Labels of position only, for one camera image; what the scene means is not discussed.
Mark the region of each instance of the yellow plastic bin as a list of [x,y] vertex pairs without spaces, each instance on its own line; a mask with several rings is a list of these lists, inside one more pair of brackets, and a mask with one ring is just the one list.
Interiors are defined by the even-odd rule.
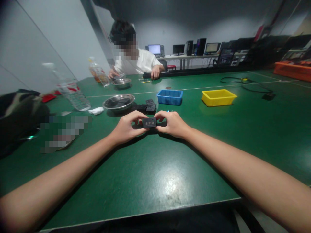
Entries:
[[202,91],[202,100],[208,107],[231,105],[237,96],[228,90]]

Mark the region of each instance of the black bag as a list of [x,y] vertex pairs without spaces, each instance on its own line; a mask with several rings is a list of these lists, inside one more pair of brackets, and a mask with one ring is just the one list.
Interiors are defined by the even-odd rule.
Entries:
[[19,90],[0,96],[0,157],[11,154],[21,138],[33,135],[49,108],[35,91]]

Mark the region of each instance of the green table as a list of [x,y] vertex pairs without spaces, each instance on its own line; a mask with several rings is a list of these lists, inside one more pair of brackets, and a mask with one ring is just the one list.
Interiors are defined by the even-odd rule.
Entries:
[[[237,83],[220,83],[225,76],[249,77],[275,91],[273,101],[262,93],[244,90]],[[141,83],[131,75],[132,87],[103,88],[93,78],[80,82],[92,107],[115,94],[134,94],[138,104],[165,87],[183,90],[181,106],[157,104],[157,111],[173,110],[190,126],[247,151],[301,182],[311,185],[311,83],[274,75],[271,70],[163,78]],[[231,106],[207,107],[202,91],[227,89],[238,97]],[[62,97],[48,103],[51,112],[70,111]],[[73,112],[72,116],[89,116]],[[93,116],[92,128],[66,150],[40,154],[40,138],[22,144],[0,160],[1,194],[4,195],[107,136],[120,117]],[[232,186],[183,141],[145,134],[113,151],[43,229],[154,213],[240,198]]]

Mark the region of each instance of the plastic water bottle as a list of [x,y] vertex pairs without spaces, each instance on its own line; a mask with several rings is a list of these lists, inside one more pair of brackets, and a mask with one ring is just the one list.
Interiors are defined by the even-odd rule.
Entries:
[[103,68],[97,64],[95,61],[94,57],[90,57],[89,60],[90,62],[90,72],[94,76],[94,79],[98,82],[101,83],[104,87],[110,85],[109,78],[105,74]]
[[42,65],[49,69],[58,78],[59,83],[56,85],[58,91],[69,100],[75,109],[83,112],[91,108],[90,102],[80,91],[75,80],[68,79],[60,74],[56,70],[54,63],[43,63]]

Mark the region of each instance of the red stool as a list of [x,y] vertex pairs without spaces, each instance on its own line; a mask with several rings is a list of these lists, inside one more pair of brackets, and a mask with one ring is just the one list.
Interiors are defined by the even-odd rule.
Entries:
[[169,71],[170,69],[176,70],[176,66],[175,65],[167,65],[167,70]]

